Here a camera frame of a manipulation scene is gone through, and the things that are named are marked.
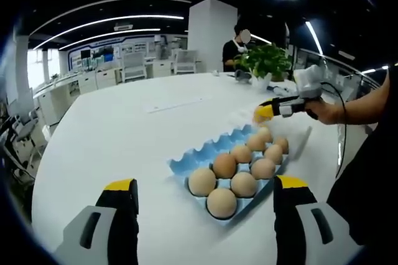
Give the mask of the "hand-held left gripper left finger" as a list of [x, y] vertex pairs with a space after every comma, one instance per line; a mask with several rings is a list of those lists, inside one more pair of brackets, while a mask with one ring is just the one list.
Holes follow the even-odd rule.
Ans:
[[139, 225], [136, 179], [108, 184], [63, 230], [59, 264], [137, 264]]

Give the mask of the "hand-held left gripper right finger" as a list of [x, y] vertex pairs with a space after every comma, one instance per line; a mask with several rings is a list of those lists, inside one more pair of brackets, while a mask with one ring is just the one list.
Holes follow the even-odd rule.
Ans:
[[363, 247], [329, 204], [318, 202], [306, 182], [274, 177], [277, 264], [357, 264]]

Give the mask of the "person's right hand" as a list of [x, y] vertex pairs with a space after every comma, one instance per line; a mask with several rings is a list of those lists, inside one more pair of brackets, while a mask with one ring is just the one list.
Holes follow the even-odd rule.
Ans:
[[305, 109], [313, 112], [318, 117], [318, 120], [326, 125], [343, 124], [345, 120], [342, 105], [330, 104], [322, 99], [308, 101]]

